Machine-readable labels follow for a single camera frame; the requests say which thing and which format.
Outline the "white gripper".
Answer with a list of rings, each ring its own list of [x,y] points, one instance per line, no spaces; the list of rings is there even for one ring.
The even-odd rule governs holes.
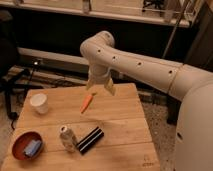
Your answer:
[[[89,79],[86,84],[86,90],[89,90],[95,84],[105,84],[105,89],[111,94],[115,95],[116,89],[113,80],[110,79],[110,69],[99,64],[91,64],[89,66]]]

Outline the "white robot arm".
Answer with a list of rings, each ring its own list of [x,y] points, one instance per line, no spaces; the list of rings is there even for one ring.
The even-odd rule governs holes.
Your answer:
[[[80,53],[89,62],[88,87],[99,84],[114,93],[116,70],[179,100],[174,170],[213,171],[213,72],[118,50],[108,31],[84,40]]]

